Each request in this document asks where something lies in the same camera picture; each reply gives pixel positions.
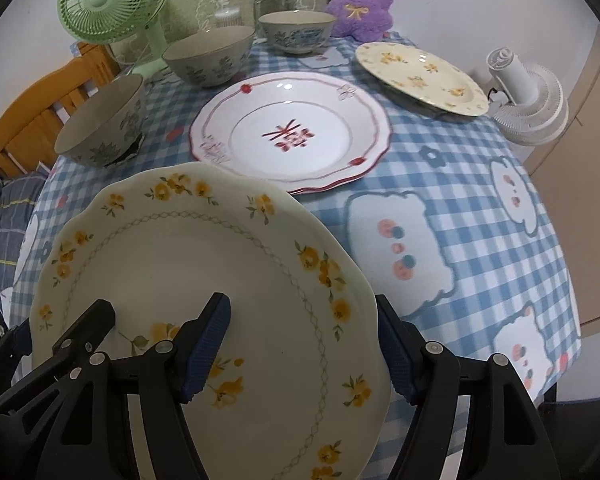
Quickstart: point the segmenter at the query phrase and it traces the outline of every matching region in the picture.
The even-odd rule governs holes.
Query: yellow bow
[[[368,7],[356,7],[353,4],[347,4],[344,6],[344,8],[351,11],[351,14],[347,16],[348,18],[353,18],[354,20],[359,21],[362,21],[362,14],[367,14],[369,12]]]

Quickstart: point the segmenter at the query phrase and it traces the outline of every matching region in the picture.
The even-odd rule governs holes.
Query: chair backrest
[[[102,45],[79,43],[81,57],[48,74],[27,88],[0,118],[0,175],[16,177],[33,171],[38,162],[51,167],[62,121],[54,105],[70,116],[89,97],[84,84],[99,88],[120,72]]]

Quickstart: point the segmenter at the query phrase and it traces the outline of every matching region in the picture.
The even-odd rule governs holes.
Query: plate
[[[175,336],[213,292],[232,319],[202,392],[184,406],[211,479],[358,477],[390,382],[373,291],[327,229],[284,190],[190,162],[112,184],[69,220],[30,315],[33,364],[97,298],[112,358]],[[153,478],[137,402],[140,473]]]
[[[324,191],[360,178],[389,149],[384,108],[362,88],[310,72],[237,83],[191,125],[201,162],[265,178],[289,193]]]
[[[358,62],[379,80],[447,112],[477,117],[487,113],[487,96],[469,75],[444,59],[414,46],[365,43]]]

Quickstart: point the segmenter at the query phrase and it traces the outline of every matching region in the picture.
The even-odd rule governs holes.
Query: blue floral bowl
[[[269,44],[290,54],[307,54],[323,46],[336,17],[314,10],[283,10],[260,18]]]
[[[142,133],[145,99],[141,75],[114,79],[76,108],[58,134],[56,153],[84,166],[112,163]]]
[[[173,43],[162,59],[192,85],[221,85],[246,65],[254,33],[241,25],[204,30]]]

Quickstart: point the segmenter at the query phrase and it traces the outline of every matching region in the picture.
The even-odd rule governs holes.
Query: tablecloth
[[[393,33],[385,41],[409,44]],[[363,178],[296,198],[352,254],[374,291],[386,293],[427,340],[473,358],[501,351],[531,396],[541,394],[577,358],[580,333],[568,269],[540,197],[490,118],[435,117],[399,106],[355,61],[357,46],[332,39],[324,53],[305,58],[276,54],[266,44],[251,50],[247,76],[329,73],[374,95],[392,125],[391,147]],[[218,91],[174,76],[149,83],[146,139],[134,158],[89,169],[59,157],[34,212],[38,231],[14,288],[10,326],[27,318],[65,222],[112,182],[192,160],[187,127]],[[450,452],[461,449],[467,411],[461,398]],[[403,399],[392,398],[361,478],[387,476],[412,414]]]

